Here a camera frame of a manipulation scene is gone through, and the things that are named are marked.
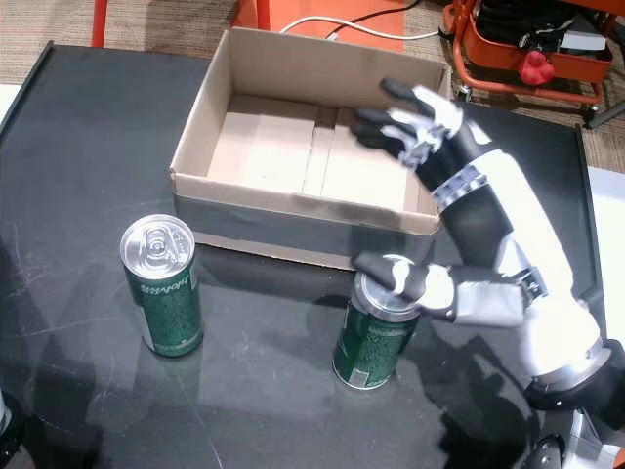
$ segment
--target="orange cart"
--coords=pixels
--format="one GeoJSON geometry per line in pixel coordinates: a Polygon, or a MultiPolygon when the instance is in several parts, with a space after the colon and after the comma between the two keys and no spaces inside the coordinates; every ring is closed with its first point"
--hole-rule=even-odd
{"type": "MultiPolygon", "coordinates": [[[[554,66],[555,76],[569,80],[590,83],[594,94],[568,93],[541,86],[521,86],[497,81],[480,80],[473,77],[465,67],[464,54],[473,64],[488,68],[517,70],[527,51],[518,47],[489,41],[483,38],[476,27],[473,10],[477,0],[454,0],[443,10],[445,28],[453,34],[453,61],[463,82],[458,98],[468,101],[472,88],[500,93],[537,96],[550,100],[580,103],[597,110],[596,104],[602,96],[602,81],[608,71],[612,54],[608,48],[595,57],[574,56],[562,53],[547,53],[547,59],[554,66]]],[[[608,35],[616,15],[625,15],[625,2],[614,0],[574,0],[573,3],[594,10],[608,12],[600,25],[601,32],[608,35]]]]}

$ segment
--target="white cable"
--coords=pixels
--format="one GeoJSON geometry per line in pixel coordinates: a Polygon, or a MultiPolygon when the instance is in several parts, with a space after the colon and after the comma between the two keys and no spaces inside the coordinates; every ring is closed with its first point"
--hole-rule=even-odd
{"type": "Polygon", "coordinates": [[[284,26],[280,30],[280,33],[284,34],[289,29],[297,26],[298,24],[302,24],[303,22],[307,22],[307,21],[325,21],[325,22],[334,22],[336,24],[343,24],[345,26],[352,27],[353,29],[357,29],[359,31],[366,32],[367,34],[372,34],[374,36],[384,37],[384,38],[387,38],[387,39],[394,39],[395,41],[417,41],[419,39],[425,39],[427,37],[438,36],[438,31],[428,32],[426,34],[420,34],[418,36],[395,36],[394,34],[387,34],[385,32],[380,32],[380,31],[375,31],[373,29],[369,29],[368,27],[361,26],[360,24],[356,24],[355,22],[345,21],[345,20],[341,20],[339,18],[332,18],[332,17],[303,17],[303,18],[299,18],[298,20],[295,20],[295,21],[291,22],[290,24],[287,24],[286,26],[284,26]]]}

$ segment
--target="pull tab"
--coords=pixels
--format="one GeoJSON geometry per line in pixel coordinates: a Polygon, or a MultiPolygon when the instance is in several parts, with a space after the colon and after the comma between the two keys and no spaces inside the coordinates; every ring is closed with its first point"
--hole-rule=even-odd
{"type": "Polygon", "coordinates": [[[178,262],[177,243],[169,230],[152,228],[146,230],[140,249],[142,264],[150,269],[163,269],[178,262]]]}

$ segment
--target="orange equipment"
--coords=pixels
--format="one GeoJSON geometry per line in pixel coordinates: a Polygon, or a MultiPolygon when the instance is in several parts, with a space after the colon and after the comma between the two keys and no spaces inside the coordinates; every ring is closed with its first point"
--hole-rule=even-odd
{"type": "MultiPolygon", "coordinates": [[[[374,12],[403,7],[403,0],[239,0],[238,13],[233,26],[258,27],[267,31],[280,31],[294,20],[309,16],[326,16],[349,20],[374,12]]],[[[380,15],[362,22],[362,25],[389,34],[404,34],[404,13],[380,15]]],[[[336,24],[309,21],[289,31],[310,37],[326,37],[336,24]]],[[[393,39],[365,34],[355,29],[341,31],[341,42],[403,52],[403,43],[393,39]]]]}
{"type": "MultiPolygon", "coordinates": [[[[443,10],[444,24],[447,31],[454,35],[453,61],[464,85],[459,92],[459,98],[467,101],[471,96],[471,88],[517,95],[530,95],[550,100],[595,105],[602,100],[602,81],[612,61],[612,53],[605,48],[597,57],[589,58],[562,53],[546,53],[546,58],[553,66],[554,76],[589,82],[594,95],[567,93],[550,90],[538,86],[520,86],[497,81],[485,81],[474,78],[465,67],[462,49],[467,58],[474,64],[504,70],[519,70],[527,51],[508,44],[501,44],[483,38],[476,27],[473,10],[477,0],[454,0],[443,10]]],[[[573,0],[568,3],[586,5],[588,0],[573,0]]],[[[614,0],[593,1],[592,8],[622,14],[625,2],[614,0]]],[[[609,34],[616,15],[607,15],[601,25],[601,32],[609,34]]]]}

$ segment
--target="green can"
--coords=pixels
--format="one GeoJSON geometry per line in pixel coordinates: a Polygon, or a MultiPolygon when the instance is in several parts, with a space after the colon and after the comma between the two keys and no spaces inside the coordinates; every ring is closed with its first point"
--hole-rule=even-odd
{"type": "MultiPolygon", "coordinates": [[[[384,257],[413,264],[398,254],[384,257]]],[[[337,376],[357,389],[375,389],[385,384],[418,319],[416,302],[404,300],[365,274],[357,273],[332,361],[337,376]]]]}
{"type": "Polygon", "coordinates": [[[197,347],[203,332],[195,241],[187,224],[171,215],[148,215],[126,230],[119,251],[147,346],[165,357],[197,347]]]}

